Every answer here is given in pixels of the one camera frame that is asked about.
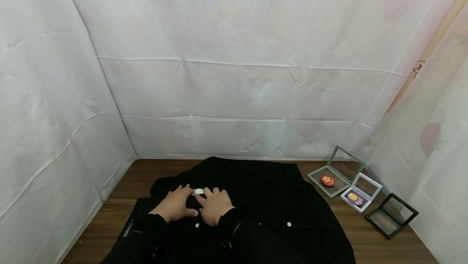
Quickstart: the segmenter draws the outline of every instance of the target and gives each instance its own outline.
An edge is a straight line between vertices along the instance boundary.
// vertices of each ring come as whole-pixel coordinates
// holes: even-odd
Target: hand
[[[193,189],[190,188],[189,184],[183,188],[179,186],[174,192],[169,191],[166,198],[149,212],[149,214],[159,214],[167,223],[178,221],[184,217],[195,217],[198,215],[198,211],[195,209],[188,209],[185,206],[187,198],[192,194]]]
[[[226,190],[219,192],[218,188],[214,188],[213,193],[211,193],[210,189],[204,188],[203,193],[206,199],[195,194],[195,199],[202,206],[200,213],[202,214],[203,221],[210,227],[216,227],[218,226],[219,218],[233,209],[234,206]]]

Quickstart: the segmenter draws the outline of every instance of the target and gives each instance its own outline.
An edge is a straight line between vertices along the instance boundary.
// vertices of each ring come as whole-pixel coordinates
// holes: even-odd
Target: white fabric backdrop
[[[372,133],[454,0],[74,0],[143,158],[324,159]]]
[[[72,0],[0,0],[0,263],[56,263],[135,153]]]
[[[468,6],[361,157],[420,212],[412,227],[441,264],[467,263]]]

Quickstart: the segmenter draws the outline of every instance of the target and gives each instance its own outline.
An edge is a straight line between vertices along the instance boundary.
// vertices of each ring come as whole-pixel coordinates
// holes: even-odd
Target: black display frame
[[[413,213],[404,222],[400,222],[397,218],[395,218],[393,215],[391,215],[390,212],[385,210],[385,208],[384,208],[385,204],[392,198],[397,200],[401,205],[403,205],[405,208],[407,208],[409,211],[411,211]],[[397,224],[398,228],[391,234],[386,233],[381,227],[379,227],[379,225],[376,222],[374,222],[371,219],[372,214],[374,214],[375,212],[383,212],[385,215],[387,215],[392,221],[394,221]],[[383,234],[383,236],[385,236],[388,240],[390,240],[397,233],[401,232],[401,230],[403,230],[403,228],[406,227],[410,223],[410,221],[412,221],[418,214],[419,214],[419,212],[416,211],[416,209],[414,209],[408,203],[404,202],[403,199],[396,196],[394,193],[390,193],[390,195],[388,195],[387,198],[385,198],[385,200],[383,200],[383,202],[381,203],[381,205],[378,206],[378,208],[374,209],[373,211],[371,211],[369,214],[366,215],[366,220],[369,221],[370,224],[372,224],[373,227],[375,227],[381,234]]]

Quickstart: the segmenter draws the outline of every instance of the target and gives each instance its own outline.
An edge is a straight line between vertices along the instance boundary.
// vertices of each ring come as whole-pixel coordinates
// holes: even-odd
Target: gray display frame
[[[341,150],[342,152],[346,153],[348,156],[352,157],[356,162],[360,163],[360,168],[356,171],[356,174],[354,174],[353,178],[351,178],[351,180],[349,180],[348,178],[346,178],[343,174],[341,174],[341,172],[339,172],[337,169],[333,168],[332,167],[332,162],[333,162],[333,158],[335,158],[335,155],[336,153],[338,152],[338,150]],[[324,165],[323,167],[317,169],[316,171],[313,171],[311,172],[310,174],[308,174],[307,176],[312,180],[312,182],[314,182],[317,186],[320,187],[320,189],[325,193],[327,194],[330,198],[333,198],[335,197],[336,195],[339,195],[341,194],[343,191],[345,191],[346,189],[348,189],[350,186],[351,186],[351,182],[354,181],[354,179],[356,178],[356,176],[366,167],[366,163],[363,162],[362,160],[358,159],[356,156],[352,155],[351,153],[349,153],[348,151],[344,150],[343,148],[339,147],[338,145],[335,146],[335,149],[333,150],[331,156],[330,156],[330,159],[328,160],[327,164]],[[342,179],[342,181],[345,182],[345,186],[334,191],[334,192],[330,192],[330,190],[323,186],[323,184],[320,182],[320,181],[317,181],[314,179],[314,174],[317,174],[317,173],[322,173],[325,169],[328,169],[330,172],[332,172],[336,177],[335,178],[340,178]]]

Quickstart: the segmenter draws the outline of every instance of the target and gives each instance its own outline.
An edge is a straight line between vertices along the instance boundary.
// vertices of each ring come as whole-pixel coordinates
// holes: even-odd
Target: open display case
[[[363,173],[359,173],[351,186],[341,194],[341,199],[351,205],[359,213],[362,213],[369,207],[381,189],[381,184]]]
[[[366,215],[366,219],[387,239],[391,239],[418,214],[408,203],[391,193],[378,208]]]
[[[335,197],[349,186],[366,164],[338,145],[327,165],[308,174],[308,177],[328,196]]]

